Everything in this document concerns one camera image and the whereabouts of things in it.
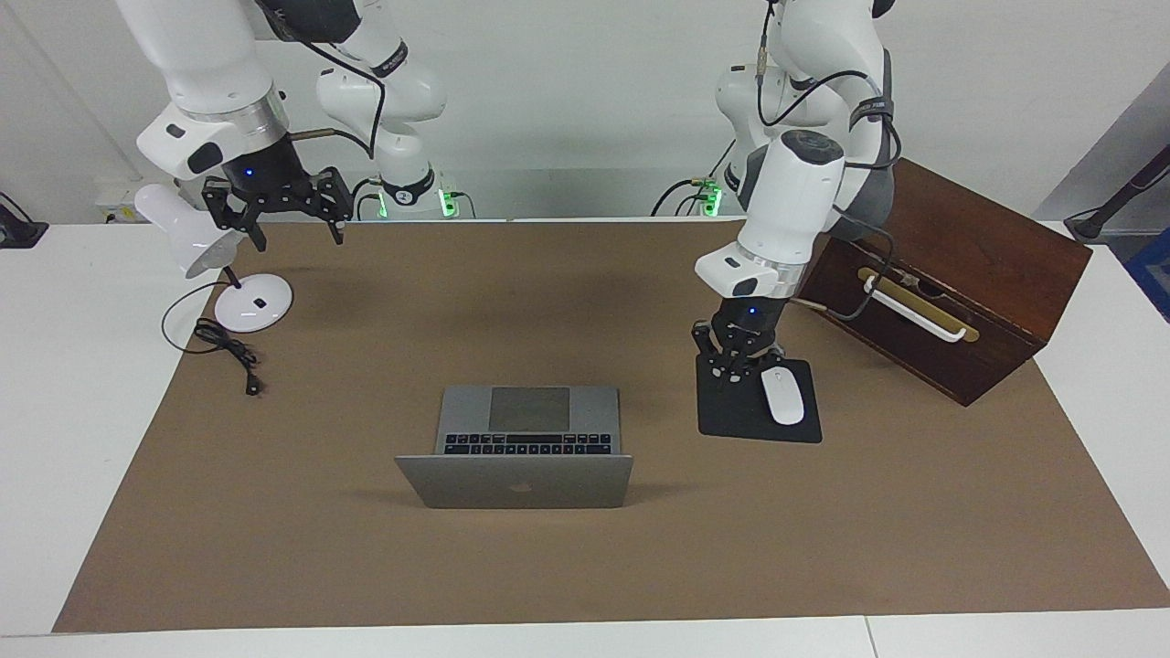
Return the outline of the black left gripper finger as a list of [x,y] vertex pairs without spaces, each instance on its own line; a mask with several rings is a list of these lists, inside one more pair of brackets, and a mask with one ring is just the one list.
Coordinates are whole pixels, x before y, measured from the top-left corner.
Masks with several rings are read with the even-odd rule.
[[760,371],[784,361],[784,349],[775,336],[746,336],[739,340],[739,370]]
[[691,324],[691,338],[698,350],[698,371],[713,381],[728,383],[731,377],[728,375],[727,358],[720,350],[714,325],[710,321],[698,320]]

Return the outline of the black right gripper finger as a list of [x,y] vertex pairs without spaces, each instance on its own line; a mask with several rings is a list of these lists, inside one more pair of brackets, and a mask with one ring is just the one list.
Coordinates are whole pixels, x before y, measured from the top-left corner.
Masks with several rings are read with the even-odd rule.
[[292,211],[325,222],[333,244],[342,246],[346,222],[355,215],[355,196],[339,167],[323,167],[292,184]]
[[234,229],[250,238],[255,251],[267,251],[268,241],[259,226],[263,198],[238,196],[238,189],[227,178],[208,176],[202,183],[202,200],[216,228]]

